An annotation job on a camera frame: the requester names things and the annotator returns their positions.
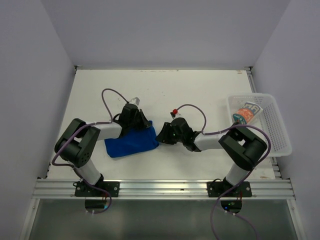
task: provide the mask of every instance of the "metal bracket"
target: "metal bracket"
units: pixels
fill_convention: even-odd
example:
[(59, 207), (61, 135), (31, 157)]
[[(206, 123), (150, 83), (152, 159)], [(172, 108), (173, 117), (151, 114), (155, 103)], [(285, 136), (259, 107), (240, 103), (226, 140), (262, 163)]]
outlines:
[[(228, 189), (225, 188), (224, 183), (222, 181), (208, 181), (206, 183), (206, 190), (208, 192), (209, 198), (217, 198)], [(224, 197), (237, 198), (239, 196), (245, 198), (252, 197), (250, 182), (244, 181), (243, 183), (241, 183), (240, 186), (235, 188), (233, 191), (227, 193)]]
[[(73, 186), (75, 187), (75, 197), (101, 197), (103, 195), (101, 191), (87, 186), (82, 181), (74, 182)], [(105, 189), (111, 197), (116, 198), (119, 195), (120, 183), (118, 181), (103, 181), (99, 188)]]

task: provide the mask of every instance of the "white plastic basket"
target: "white plastic basket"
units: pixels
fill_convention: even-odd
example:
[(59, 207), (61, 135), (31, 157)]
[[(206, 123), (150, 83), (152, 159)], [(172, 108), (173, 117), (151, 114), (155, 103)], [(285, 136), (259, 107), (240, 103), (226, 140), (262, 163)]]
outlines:
[[(270, 94), (263, 93), (240, 93), (232, 94), (227, 97), (226, 105), (229, 112), (229, 120), (234, 122), (232, 115), (243, 107), (245, 102), (258, 104), (263, 108), (263, 112), (258, 115), (249, 125), (254, 125), (263, 130), (271, 140), (271, 152), (269, 157), (288, 156), (292, 153), (291, 143), (288, 133), (280, 114), (277, 102)], [(261, 133), (252, 130), (255, 134), (265, 139)]]

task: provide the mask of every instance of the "purple cable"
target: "purple cable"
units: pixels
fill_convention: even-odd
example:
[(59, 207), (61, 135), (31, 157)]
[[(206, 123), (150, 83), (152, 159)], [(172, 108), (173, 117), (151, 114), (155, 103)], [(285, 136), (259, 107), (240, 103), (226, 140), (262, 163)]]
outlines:
[[(271, 141), (270, 141), (268, 135), (267, 135), (264, 131), (262, 131), (261, 129), (257, 128), (256, 126), (247, 125), (247, 124), (242, 124), (242, 125), (238, 124), (238, 125), (233, 125), (233, 126), (231, 126), (231, 127), (228, 127), (228, 128), (226, 128), (226, 129), (223, 129), (223, 130), (221, 130), (221, 131), (204, 133), (204, 135), (207, 135), (207, 136), (209, 136), (209, 135), (216, 135), (216, 134), (220, 134), (220, 133), (227, 132), (227, 131), (229, 131), (229, 130), (231, 130), (231, 129), (235, 129), (235, 128), (250, 128), (250, 129), (257, 130), (258, 132), (260, 132), (260, 133), (263, 134), (263, 136), (264, 136), (265, 139), (267, 140), (268, 149), (267, 149), (266, 153), (261, 157), (261, 159), (257, 162), (257, 165), (260, 164), (260, 163), (269, 155), (269, 153), (270, 153), (270, 151), (271, 151)], [(228, 193), (231, 192), (233, 189), (235, 189), (235, 188), (238, 187), (240, 184), (242, 184), (242, 183), (247, 179), (247, 177), (252, 173), (252, 171), (253, 171), (253, 170), (249, 171), (249, 173), (248, 173), (245, 177), (243, 177), (236, 185), (234, 185), (233, 187), (231, 187), (230, 189), (228, 189), (227, 191), (225, 191), (224, 193), (222, 193), (222, 194), (217, 198), (217, 200), (215, 201), (215, 203), (214, 203), (214, 205), (213, 205), (213, 207), (212, 207), (212, 209), (211, 209), (211, 212), (210, 212), (210, 225), (211, 225), (212, 232), (213, 232), (213, 234), (214, 234), (214, 236), (215, 236), (215, 238), (216, 238), (217, 240), (220, 240), (220, 238), (218, 237), (218, 234), (217, 234), (217, 232), (216, 232), (216, 230), (215, 230), (215, 227), (214, 227), (213, 215), (214, 215), (214, 211), (215, 211), (216, 206), (218, 205), (219, 200), (220, 200), (224, 195), (228, 194)], [(240, 216), (240, 215), (236, 215), (236, 216), (237, 216), (238, 218), (246, 221), (246, 222), (253, 228), (254, 233), (255, 233), (255, 237), (256, 237), (256, 239), (259, 240), (259, 239), (260, 239), (260, 236), (259, 236), (257, 230), (255, 229), (254, 225), (253, 225), (249, 220), (247, 220), (246, 218), (244, 218), (243, 216)]]
[(118, 92), (118, 91), (116, 91), (116, 90), (114, 90), (114, 89), (112, 89), (112, 88), (105, 88), (105, 89), (102, 90), (102, 92), (101, 92), (101, 98), (102, 98), (102, 101), (103, 101), (103, 104), (104, 104), (106, 110), (108, 111), (108, 113), (109, 113), (109, 115), (110, 115), (110, 122), (112, 123), (112, 122), (113, 122), (113, 117), (112, 117), (111, 111), (110, 111), (110, 109), (109, 109), (109, 107), (108, 107), (108, 105), (107, 105), (107, 103), (106, 103), (105, 97), (104, 97), (104, 92), (105, 92), (105, 91), (115, 92), (115, 93), (118, 94), (120, 97), (122, 97), (122, 98), (126, 101), (126, 103), (129, 103), (129, 102), (128, 102), (128, 100), (127, 100), (120, 92)]
[(201, 110), (199, 107), (197, 107), (196, 105), (189, 104), (189, 103), (181, 105), (180, 107), (177, 108), (177, 110), (179, 110), (179, 109), (181, 109), (181, 108), (183, 108), (183, 107), (185, 107), (185, 106), (189, 106), (189, 107), (193, 107), (193, 108), (195, 108), (195, 109), (198, 109), (198, 110), (200, 111), (200, 113), (202, 113), (202, 116), (203, 116), (203, 118), (204, 118), (204, 124), (203, 124), (203, 127), (202, 127), (202, 129), (201, 129), (201, 132), (203, 133), (204, 130), (205, 130), (205, 127), (206, 127), (206, 125), (207, 125), (207, 117), (206, 117), (204, 111), (202, 111), (202, 110)]
[(107, 196), (110, 198), (110, 202), (108, 204), (108, 206), (106, 208), (104, 208), (103, 210), (101, 211), (97, 211), (97, 212), (94, 212), (94, 214), (101, 214), (103, 212), (105, 212), (106, 210), (109, 209), (109, 207), (111, 206), (111, 202), (112, 202), (112, 198), (111, 198), (111, 195), (108, 191), (102, 189), (102, 188), (99, 188), (99, 187), (96, 187), (96, 186), (93, 186), (92, 184), (90, 184), (89, 182), (87, 182), (79, 173), (78, 171), (76, 170), (75, 166), (72, 165), (72, 164), (67, 164), (67, 163), (56, 163), (56, 160), (57, 158), (60, 156), (60, 154), (63, 152), (63, 150), (67, 147), (67, 145), (85, 128), (87, 127), (90, 127), (90, 126), (94, 126), (94, 125), (102, 125), (102, 124), (110, 124), (110, 122), (108, 121), (99, 121), (99, 122), (93, 122), (93, 123), (89, 123), (89, 124), (86, 124), (86, 125), (83, 125), (82, 127), (80, 127), (77, 131), (74, 132), (74, 134), (63, 144), (63, 146), (58, 150), (58, 152), (54, 155), (51, 163), (53, 166), (66, 166), (66, 167), (71, 167), (75, 174), (83, 180), (83, 182), (88, 185), (90, 188), (92, 189), (95, 189), (95, 190), (98, 190), (98, 191), (101, 191), (105, 194), (107, 194)]

